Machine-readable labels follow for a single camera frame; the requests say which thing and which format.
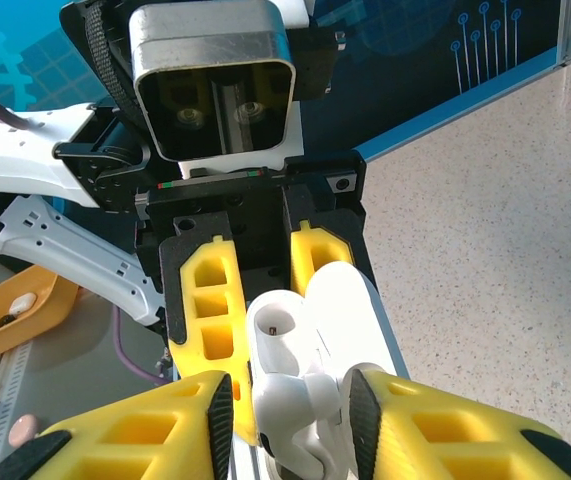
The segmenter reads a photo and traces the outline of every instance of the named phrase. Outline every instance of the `black rubber pad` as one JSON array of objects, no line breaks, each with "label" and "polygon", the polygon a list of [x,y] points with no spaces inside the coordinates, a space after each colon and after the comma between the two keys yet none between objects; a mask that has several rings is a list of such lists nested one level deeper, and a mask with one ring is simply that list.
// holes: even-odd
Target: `black rubber pad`
[{"label": "black rubber pad", "polygon": [[59,430],[30,440],[0,463],[0,480],[28,480],[71,439]]},{"label": "black rubber pad", "polygon": [[571,478],[571,445],[569,443],[535,430],[523,430],[521,435]]},{"label": "black rubber pad", "polygon": [[207,422],[214,480],[227,480],[234,432],[234,399],[229,375],[225,375],[212,397]]},{"label": "black rubber pad", "polygon": [[349,394],[349,421],[359,480],[373,480],[381,425],[381,408],[360,370],[355,370]]}]

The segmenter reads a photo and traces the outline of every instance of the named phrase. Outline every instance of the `gear graphic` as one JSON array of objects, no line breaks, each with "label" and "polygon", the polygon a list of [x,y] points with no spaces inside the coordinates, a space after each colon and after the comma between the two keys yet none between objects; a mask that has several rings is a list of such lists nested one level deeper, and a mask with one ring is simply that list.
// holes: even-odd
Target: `gear graphic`
[{"label": "gear graphic", "polygon": [[32,83],[32,77],[24,75],[18,69],[23,62],[23,57],[17,53],[10,53],[5,48],[5,35],[0,33],[0,63],[5,67],[5,72],[0,72],[0,85],[14,88],[15,111],[27,110],[29,104],[35,103],[36,99],[27,93],[26,86]]}]

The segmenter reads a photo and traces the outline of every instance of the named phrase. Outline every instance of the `yellow foam pad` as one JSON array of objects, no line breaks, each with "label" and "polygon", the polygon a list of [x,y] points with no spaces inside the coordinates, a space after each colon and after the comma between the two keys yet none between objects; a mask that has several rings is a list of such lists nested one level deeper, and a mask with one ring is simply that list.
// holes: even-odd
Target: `yellow foam pad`
[{"label": "yellow foam pad", "polygon": [[311,228],[308,221],[290,238],[292,290],[305,296],[307,285],[321,267],[331,262],[353,265],[349,245],[323,228]]},{"label": "yellow foam pad", "polygon": [[560,438],[545,425],[384,372],[363,375],[381,414],[376,480],[569,478],[520,434]]},{"label": "yellow foam pad", "polygon": [[32,478],[214,478],[207,412],[225,378],[206,372],[57,423],[43,434],[72,439]]},{"label": "yellow foam pad", "polygon": [[170,339],[176,367],[183,377],[208,370],[228,372],[234,390],[234,431],[257,445],[245,297],[234,242],[214,237],[183,264],[180,275],[187,341],[178,345]]}]

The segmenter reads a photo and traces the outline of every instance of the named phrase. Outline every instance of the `speckled floor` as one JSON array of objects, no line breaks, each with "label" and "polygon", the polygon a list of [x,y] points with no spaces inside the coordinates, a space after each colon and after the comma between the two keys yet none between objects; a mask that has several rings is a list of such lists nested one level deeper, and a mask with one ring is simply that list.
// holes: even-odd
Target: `speckled floor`
[{"label": "speckled floor", "polygon": [[571,66],[376,160],[364,204],[412,378],[571,443]]}]

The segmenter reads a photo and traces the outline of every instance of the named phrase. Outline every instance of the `circuit pattern graphic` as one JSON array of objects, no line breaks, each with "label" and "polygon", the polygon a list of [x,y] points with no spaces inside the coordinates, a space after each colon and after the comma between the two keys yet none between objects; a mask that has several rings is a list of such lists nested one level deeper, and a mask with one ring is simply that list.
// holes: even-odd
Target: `circuit pattern graphic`
[{"label": "circuit pattern graphic", "polygon": [[458,16],[460,36],[449,50],[454,55],[459,94],[518,66],[523,11],[512,9],[509,1],[486,0],[478,6],[478,13],[463,12]]},{"label": "circuit pattern graphic", "polygon": [[23,62],[23,57],[18,53],[12,53],[5,47],[5,35],[0,33],[0,86],[7,86],[13,89],[13,105],[6,105],[16,111],[23,111],[27,106],[34,103],[36,99],[30,95],[26,88],[32,83],[29,75],[21,73],[19,65]]}]

